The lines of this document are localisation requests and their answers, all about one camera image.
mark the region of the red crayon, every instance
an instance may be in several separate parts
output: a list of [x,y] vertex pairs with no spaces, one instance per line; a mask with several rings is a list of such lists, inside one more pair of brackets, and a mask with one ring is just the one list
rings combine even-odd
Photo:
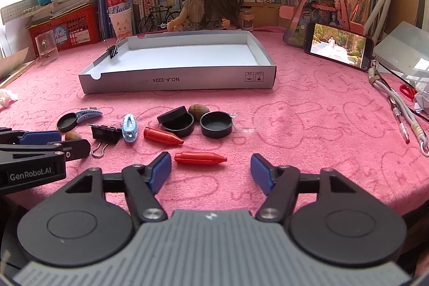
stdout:
[[143,131],[143,137],[169,146],[178,146],[183,144],[183,140],[175,134],[155,128],[146,127]]
[[174,160],[187,165],[210,166],[226,162],[227,158],[216,153],[180,152],[175,154]]

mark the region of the blue plastic clip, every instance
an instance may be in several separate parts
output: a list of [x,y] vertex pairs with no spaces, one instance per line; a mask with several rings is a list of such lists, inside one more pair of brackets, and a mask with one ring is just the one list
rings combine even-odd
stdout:
[[60,142],[61,134],[58,131],[27,131],[18,137],[18,143],[22,145],[45,145],[48,142]]
[[162,152],[146,167],[152,168],[151,178],[147,182],[147,186],[152,191],[152,193],[158,194],[171,173],[170,153]]
[[275,183],[271,177],[271,170],[274,168],[275,166],[259,153],[253,154],[250,158],[250,173],[265,195],[268,195],[274,187]]
[[127,142],[134,142],[137,139],[137,121],[134,115],[128,113],[122,121],[122,136]]
[[77,120],[76,123],[80,124],[84,121],[87,121],[88,119],[95,118],[95,117],[101,117],[103,115],[103,112],[93,108],[84,108],[76,112]]

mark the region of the gray ribbed plate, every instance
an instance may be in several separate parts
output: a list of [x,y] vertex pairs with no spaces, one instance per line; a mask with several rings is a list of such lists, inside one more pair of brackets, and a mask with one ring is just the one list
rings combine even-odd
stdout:
[[143,224],[106,261],[77,269],[31,262],[14,280],[22,286],[396,286],[409,276],[393,262],[359,270],[318,262],[279,224],[258,222],[246,210],[177,210],[167,221]]

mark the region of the acorn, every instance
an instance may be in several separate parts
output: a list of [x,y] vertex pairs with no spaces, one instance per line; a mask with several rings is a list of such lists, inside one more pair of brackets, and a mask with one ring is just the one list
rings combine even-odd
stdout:
[[203,115],[210,112],[205,105],[192,105],[188,108],[188,113],[194,116],[194,119],[199,121]]
[[76,131],[69,131],[64,136],[64,140],[73,141],[73,140],[81,140],[82,136],[78,134]]

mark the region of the smartphone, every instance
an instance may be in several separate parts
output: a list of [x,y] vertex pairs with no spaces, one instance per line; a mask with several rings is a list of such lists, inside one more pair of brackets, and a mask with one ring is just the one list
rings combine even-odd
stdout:
[[307,54],[367,71],[373,49],[374,42],[370,37],[321,23],[307,25],[304,39]]

